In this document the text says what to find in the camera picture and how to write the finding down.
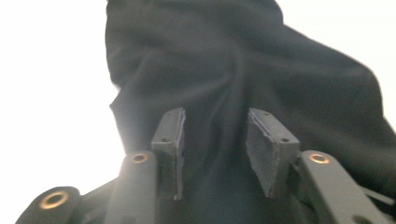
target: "black fabric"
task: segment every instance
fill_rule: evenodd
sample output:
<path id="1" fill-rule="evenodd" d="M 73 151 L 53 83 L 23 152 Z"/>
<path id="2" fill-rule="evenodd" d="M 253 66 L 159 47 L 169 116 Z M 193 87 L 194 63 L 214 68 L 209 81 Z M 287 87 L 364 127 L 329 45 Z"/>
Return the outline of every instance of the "black fabric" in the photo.
<path id="1" fill-rule="evenodd" d="M 185 199 L 164 223 L 290 223 L 249 166 L 250 107 L 396 196 L 396 137 L 374 75 L 283 25 L 274 1 L 109 0 L 106 48 L 127 152 L 145 148 L 164 112 L 186 109 Z"/>

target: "metal grommet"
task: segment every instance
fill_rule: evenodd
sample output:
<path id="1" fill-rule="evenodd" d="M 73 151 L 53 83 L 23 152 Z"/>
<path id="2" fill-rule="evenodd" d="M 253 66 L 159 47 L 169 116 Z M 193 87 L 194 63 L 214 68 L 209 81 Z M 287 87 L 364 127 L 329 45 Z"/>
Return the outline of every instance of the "metal grommet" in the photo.
<path id="1" fill-rule="evenodd" d="M 132 157 L 132 162 L 138 164 L 138 163 L 145 162 L 148 159 L 149 159 L 149 156 L 147 154 L 140 153 L 140 154 L 136 154 Z"/>
<path id="2" fill-rule="evenodd" d="M 52 209 L 65 203 L 69 199 L 69 194 L 65 190 L 58 190 L 47 195 L 40 203 L 41 209 Z"/>
<path id="3" fill-rule="evenodd" d="M 320 154 L 311 154 L 311 155 L 309 156 L 309 159 L 310 159 L 311 161 L 314 161 L 314 162 L 320 163 L 320 164 L 327 164 L 327 163 L 330 162 L 329 159 L 328 159 L 327 157 L 325 157 L 325 156 L 323 156 L 323 155 L 320 155 Z"/>

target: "white background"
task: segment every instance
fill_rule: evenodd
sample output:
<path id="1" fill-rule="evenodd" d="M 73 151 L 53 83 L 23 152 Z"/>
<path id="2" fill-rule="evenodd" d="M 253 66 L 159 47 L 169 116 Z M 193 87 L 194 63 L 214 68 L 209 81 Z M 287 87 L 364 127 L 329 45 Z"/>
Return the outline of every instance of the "white background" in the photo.
<path id="1" fill-rule="evenodd" d="M 368 65 L 396 127 L 396 3 L 279 0 L 285 23 Z M 108 107 L 105 0 L 6 1 L 0 13 L 0 211 L 15 223 L 40 193 L 82 194 L 117 176 L 123 149 Z"/>

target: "draped cloth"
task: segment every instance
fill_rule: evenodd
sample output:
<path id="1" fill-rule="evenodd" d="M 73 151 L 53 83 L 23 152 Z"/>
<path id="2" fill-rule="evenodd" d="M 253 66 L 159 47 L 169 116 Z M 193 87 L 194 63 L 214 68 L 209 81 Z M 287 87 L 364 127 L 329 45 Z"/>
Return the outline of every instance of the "draped cloth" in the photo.
<path id="1" fill-rule="evenodd" d="M 364 65 L 283 24 L 272 0 L 109 0 L 111 104 L 126 153 L 183 107 L 184 199 L 162 223 L 292 223 L 266 200 L 246 153 L 250 107 L 272 113 L 301 150 L 333 155 L 366 188 L 396 197 L 396 137 Z"/>

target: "round hole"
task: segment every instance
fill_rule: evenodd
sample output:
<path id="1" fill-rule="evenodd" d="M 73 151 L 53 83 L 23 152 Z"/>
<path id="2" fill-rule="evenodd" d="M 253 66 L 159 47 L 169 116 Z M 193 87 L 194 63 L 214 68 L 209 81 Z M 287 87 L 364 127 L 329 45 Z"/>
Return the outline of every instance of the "round hole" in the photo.
<path id="1" fill-rule="evenodd" d="M 369 219 L 361 216 L 354 216 L 353 221 L 356 224 L 373 224 L 373 222 L 371 222 Z"/>
<path id="2" fill-rule="evenodd" d="M 149 156 L 146 154 L 136 154 L 132 157 L 133 163 L 142 163 L 149 159 Z"/>
<path id="3" fill-rule="evenodd" d="M 314 161 L 314 162 L 320 163 L 320 164 L 327 164 L 330 162 L 329 159 L 327 159 L 327 157 L 320 155 L 320 154 L 311 154 L 309 156 L 309 159 L 311 161 Z"/>
<path id="4" fill-rule="evenodd" d="M 65 190 L 59 190 L 47 195 L 40 203 L 41 209 L 51 209 L 65 203 L 69 198 Z"/>

